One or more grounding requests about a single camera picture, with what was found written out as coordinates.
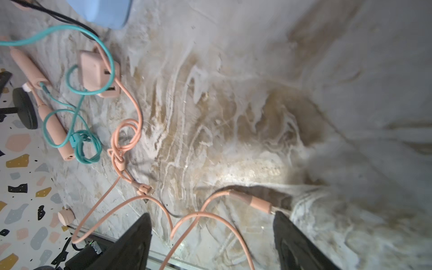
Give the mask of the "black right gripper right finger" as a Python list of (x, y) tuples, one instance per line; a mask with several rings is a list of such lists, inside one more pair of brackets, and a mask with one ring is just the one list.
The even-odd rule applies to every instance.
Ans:
[(283, 212), (275, 213), (273, 231), (282, 270), (338, 269)]

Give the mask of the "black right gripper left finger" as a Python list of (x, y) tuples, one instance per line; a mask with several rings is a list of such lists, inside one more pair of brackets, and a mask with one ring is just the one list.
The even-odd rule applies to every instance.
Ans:
[(89, 270), (145, 270), (152, 238), (148, 213), (143, 214), (129, 229), (93, 262)]

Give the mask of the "pink charger cube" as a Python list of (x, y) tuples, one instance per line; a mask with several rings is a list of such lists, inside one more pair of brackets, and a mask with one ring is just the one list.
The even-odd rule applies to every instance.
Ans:
[[(120, 64), (115, 61), (114, 66), (115, 77), (116, 79), (120, 79)], [(109, 81), (110, 73), (99, 53), (80, 51), (78, 67), (80, 83), (89, 92), (101, 89)], [(114, 81), (105, 92), (97, 95), (104, 99), (117, 98), (120, 96), (120, 87)]]

